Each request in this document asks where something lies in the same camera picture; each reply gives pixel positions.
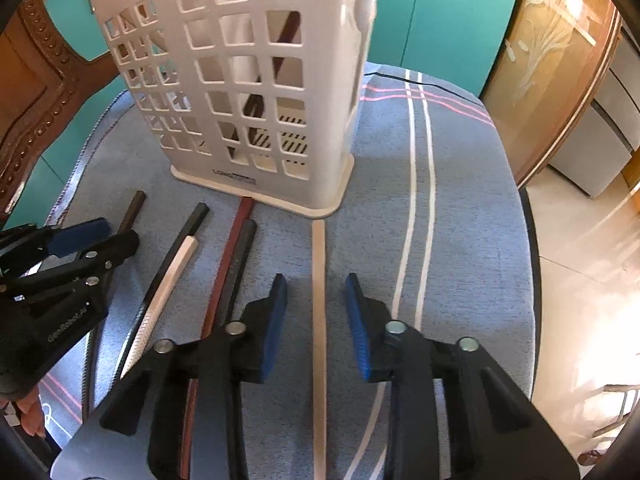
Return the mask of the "dark red chopstick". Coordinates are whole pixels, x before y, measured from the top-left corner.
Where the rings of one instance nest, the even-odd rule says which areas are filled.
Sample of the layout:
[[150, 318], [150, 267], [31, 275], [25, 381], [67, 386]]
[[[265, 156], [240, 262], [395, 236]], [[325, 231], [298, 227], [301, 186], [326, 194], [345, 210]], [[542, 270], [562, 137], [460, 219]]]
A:
[[[201, 330], [202, 339], [206, 338], [212, 332], [212, 329], [215, 326], [215, 321], [218, 318], [218, 310], [220, 309], [221, 305], [221, 296], [222, 291], [224, 290], [224, 282], [226, 281], [231, 266], [232, 254], [235, 245], [240, 237], [242, 223], [250, 216], [250, 213], [253, 210], [253, 206], [254, 200], [249, 197], [243, 197], [240, 201], [238, 211], [236, 212], [231, 230], [229, 232], [226, 246], [224, 246], [224, 252], [222, 253], [220, 259], [212, 293], [209, 297], [206, 315]], [[198, 390], [198, 381], [196, 379], [193, 379], [189, 384], [188, 395], [186, 396], [186, 412], [184, 413], [183, 419], [179, 472], [181, 479], [187, 479], [190, 477], [190, 456], [196, 390]]]

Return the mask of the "blue striped cloth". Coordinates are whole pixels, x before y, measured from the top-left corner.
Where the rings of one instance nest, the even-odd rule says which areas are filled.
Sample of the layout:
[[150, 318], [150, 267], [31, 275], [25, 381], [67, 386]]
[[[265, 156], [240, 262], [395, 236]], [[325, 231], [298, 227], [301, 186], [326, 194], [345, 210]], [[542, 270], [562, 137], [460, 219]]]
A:
[[[356, 274], [369, 297], [425, 336], [477, 339], [524, 391], [533, 388], [533, 278], [525, 217], [494, 127], [468, 92], [416, 72], [375, 66], [364, 77], [355, 167], [341, 207], [326, 219], [328, 475], [381, 475], [390, 389], [358, 370], [345, 308]], [[93, 397], [110, 388], [143, 296], [186, 218], [209, 208], [198, 249], [172, 292], [155, 338], [200, 336], [219, 261], [239, 207], [235, 196], [177, 180], [134, 105], [122, 94], [89, 136], [82, 159], [50, 213], [63, 226], [122, 220], [146, 195], [134, 227], [137, 255], [120, 266], [100, 340]], [[311, 223], [264, 204], [236, 307], [288, 282], [274, 367], [242, 389], [248, 474], [312, 477]]]

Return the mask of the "cream chopstick alone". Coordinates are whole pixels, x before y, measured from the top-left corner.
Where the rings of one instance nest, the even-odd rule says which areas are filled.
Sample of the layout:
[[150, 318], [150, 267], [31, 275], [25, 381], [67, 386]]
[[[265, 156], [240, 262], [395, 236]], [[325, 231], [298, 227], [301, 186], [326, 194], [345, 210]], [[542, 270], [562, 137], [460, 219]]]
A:
[[314, 478], [326, 480], [326, 225], [311, 223], [312, 426]]

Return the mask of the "wooden glass sliding door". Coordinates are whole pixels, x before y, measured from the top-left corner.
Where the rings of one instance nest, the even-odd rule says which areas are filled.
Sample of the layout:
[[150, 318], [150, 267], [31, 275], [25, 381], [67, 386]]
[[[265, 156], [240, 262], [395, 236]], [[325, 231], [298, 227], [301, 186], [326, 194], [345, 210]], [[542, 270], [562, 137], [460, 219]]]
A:
[[612, 0], [516, 0], [480, 94], [517, 185], [546, 166], [610, 66], [622, 17]]

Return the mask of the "teal lower kitchen cabinets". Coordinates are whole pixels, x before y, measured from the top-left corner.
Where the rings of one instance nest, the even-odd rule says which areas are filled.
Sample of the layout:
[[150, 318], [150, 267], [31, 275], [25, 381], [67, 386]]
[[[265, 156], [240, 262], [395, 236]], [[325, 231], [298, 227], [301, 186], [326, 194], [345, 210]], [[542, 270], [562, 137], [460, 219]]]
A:
[[[58, 31], [86, 60], [106, 45], [86, 0], [43, 0]], [[378, 0], [369, 58], [444, 78], [481, 94], [495, 65], [516, 0]], [[96, 92], [38, 158], [2, 226], [43, 222], [70, 176], [81, 145], [111, 100], [121, 76]]]

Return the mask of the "carved wooden chair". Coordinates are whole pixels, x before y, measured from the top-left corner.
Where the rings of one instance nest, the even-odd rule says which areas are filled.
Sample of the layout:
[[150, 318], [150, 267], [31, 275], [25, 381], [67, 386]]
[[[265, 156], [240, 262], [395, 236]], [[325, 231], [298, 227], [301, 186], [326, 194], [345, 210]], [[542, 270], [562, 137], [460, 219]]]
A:
[[43, 152], [115, 79], [111, 55], [92, 61], [63, 38], [43, 0], [22, 0], [1, 34], [1, 220]]

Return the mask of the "white plastic utensil basket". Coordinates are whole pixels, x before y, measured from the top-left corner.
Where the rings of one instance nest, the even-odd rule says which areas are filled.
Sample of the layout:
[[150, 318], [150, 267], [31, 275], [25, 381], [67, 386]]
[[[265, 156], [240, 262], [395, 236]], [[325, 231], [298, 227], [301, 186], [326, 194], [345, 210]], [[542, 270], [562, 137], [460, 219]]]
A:
[[318, 219], [341, 205], [376, 0], [89, 0], [179, 180]]

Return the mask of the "white chopstick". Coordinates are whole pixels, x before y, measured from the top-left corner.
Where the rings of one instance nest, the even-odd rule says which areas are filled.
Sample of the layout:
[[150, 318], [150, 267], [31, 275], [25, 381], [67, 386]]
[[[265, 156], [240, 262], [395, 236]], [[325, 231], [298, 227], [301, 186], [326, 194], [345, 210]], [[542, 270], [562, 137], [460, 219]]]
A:
[[122, 371], [116, 374], [116, 378], [122, 378], [131, 367], [136, 364], [137, 360], [142, 357], [146, 345], [148, 344], [155, 325], [162, 314], [167, 301], [174, 290], [178, 279], [182, 275], [183, 270], [189, 263], [194, 252], [198, 248], [198, 240], [194, 236], [187, 236], [182, 242], [175, 257], [171, 260], [164, 277], [160, 281], [160, 286], [151, 299], [151, 303], [146, 310], [140, 327], [134, 334], [131, 348], [126, 352], [126, 360]]

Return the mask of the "silver refrigerator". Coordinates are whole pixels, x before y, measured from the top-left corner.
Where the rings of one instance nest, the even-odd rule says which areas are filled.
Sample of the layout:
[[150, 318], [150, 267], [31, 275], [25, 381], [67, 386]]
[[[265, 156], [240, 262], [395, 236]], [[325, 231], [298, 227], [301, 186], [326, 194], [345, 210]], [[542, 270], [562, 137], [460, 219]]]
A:
[[639, 149], [639, 45], [620, 30], [612, 63], [550, 166], [590, 197], [600, 195]]

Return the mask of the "black chopstick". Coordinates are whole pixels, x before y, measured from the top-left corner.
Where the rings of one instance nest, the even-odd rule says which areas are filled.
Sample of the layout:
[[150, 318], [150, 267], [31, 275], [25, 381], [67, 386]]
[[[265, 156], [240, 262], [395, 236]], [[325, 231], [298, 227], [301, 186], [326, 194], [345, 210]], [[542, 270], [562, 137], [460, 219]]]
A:
[[240, 384], [234, 379], [233, 359], [230, 354], [231, 341], [235, 335], [226, 332], [226, 326], [232, 322], [235, 300], [238, 296], [243, 273], [245, 270], [250, 248], [252, 248], [256, 233], [256, 222], [247, 218], [242, 223], [240, 237], [235, 245], [231, 266], [224, 282], [221, 305], [215, 328], [226, 334], [224, 347], [224, 378], [221, 379], [221, 400], [224, 401], [224, 463], [226, 472], [221, 479], [244, 479], [246, 477], [246, 463], [242, 437], [242, 416], [240, 402]]
[[156, 293], [158, 286], [160, 286], [160, 281], [162, 280], [166, 271], [168, 270], [168, 266], [171, 264], [171, 260], [175, 257], [176, 253], [178, 252], [178, 249], [180, 248], [182, 242], [187, 236], [191, 235], [195, 237], [196, 233], [198, 232], [198, 229], [200, 228], [203, 221], [205, 220], [208, 212], [209, 212], [209, 208], [204, 203], [198, 203], [195, 206], [194, 211], [192, 211], [192, 214], [190, 214], [189, 218], [186, 219], [186, 223], [183, 225], [183, 227], [179, 231], [177, 237], [175, 238], [174, 242], [171, 245], [171, 248], [169, 248], [168, 253], [166, 254], [163, 262], [160, 264], [160, 267], [158, 268], [156, 274], [154, 275], [154, 278], [152, 279], [152, 282], [143, 297], [141, 306], [136, 316], [134, 317], [134, 322], [132, 323], [132, 326], [125, 338], [125, 341], [122, 344], [122, 348], [120, 349], [117, 364], [114, 369], [114, 375], [111, 381], [111, 388], [113, 388], [116, 382], [118, 382], [120, 379], [120, 378], [119, 379], [116, 378], [116, 374], [122, 371], [122, 367], [124, 366], [124, 362], [126, 360], [125, 354], [131, 348], [132, 341], [134, 340], [134, 334], [136, 333], [137, 329], [140, 327], [142, 318], [144, 317], [146, 310], [148, 310], [148, 307], [151, 303], [151, 299]]

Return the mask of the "dark brown chopstick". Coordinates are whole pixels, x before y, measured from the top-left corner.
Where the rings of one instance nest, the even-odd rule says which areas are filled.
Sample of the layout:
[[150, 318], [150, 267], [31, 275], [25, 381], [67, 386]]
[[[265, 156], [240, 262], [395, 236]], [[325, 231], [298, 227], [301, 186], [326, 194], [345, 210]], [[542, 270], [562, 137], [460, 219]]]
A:
[[[141, 190], [134, 193], [126, 214], [120, 222], [118, 232], [125, 232], [132, 229], [134, 222], [145, 202], [146, 194]], [[81, 420], [85, 422], [92, 411], [92, 394], [94, 374], [96, 374], [96, 355], [98, 354], [99, 338], [102, 335], [105, 320], [100, 321], [88, 333], [85, 346], [85, 362], [81, 377]]]

